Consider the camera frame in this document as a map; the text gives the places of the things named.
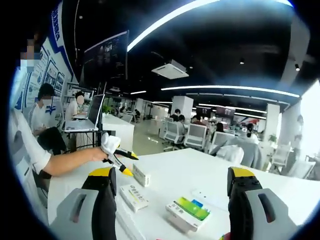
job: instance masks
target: white desk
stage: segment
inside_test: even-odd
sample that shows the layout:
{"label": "white desk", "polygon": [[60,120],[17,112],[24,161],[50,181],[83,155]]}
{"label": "white desk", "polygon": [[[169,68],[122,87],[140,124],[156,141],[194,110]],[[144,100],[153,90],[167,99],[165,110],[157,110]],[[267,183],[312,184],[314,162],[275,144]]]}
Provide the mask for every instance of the white desk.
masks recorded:
{"label": "white desk", "polygon": [[133,150],[135,125],[108,114],[103,116],[102,130],[115,131],[115,136],[121,139],[120,148]]}
{"label": "white desk", "polygon": [[[132,160],[123,158],[122,161],[127,167],[132,166]],[[209,191],[220,203],[227,206],[229,202],[227,172],[228,167],[231,166],[230,162],[190,148],[144,155],[139,161],[143,164],[143,168],[151,173],[150,186],[141,187],[141,192],[149,199],[150,205],[137,213],[128,211],[147,240],[217,240],[230,231],[229,213],[219,207],[211,205],[211,217],[208,222],[198,232],[191,232],[188,235],[182,234],[167,222],[168,213],[165,209],[166,204],[181,196],[192,198],[191,192],[195,189]],[[107,164],[90,162],[63,177],[51,178],[48,194],[49,223],[56,217],[56,208],[59,203],[74,188],[81,188],[93,169],[103,166]],[[263,188],[270,188],[287,204],[289,216],[297,225],[302,224],[308,218],[320,199],[319,181],[286,177],[249,167],[244,168],[254,172]],[[119,171],[116,172],[116,180],[118,189],[119,186],[131,183],[136,183],[140,187],[133,177],[124,176]],[[118,202],[123,202],[119,194],[116,198]],[[118,223],[115,229],[117,236],[123,234]]]}

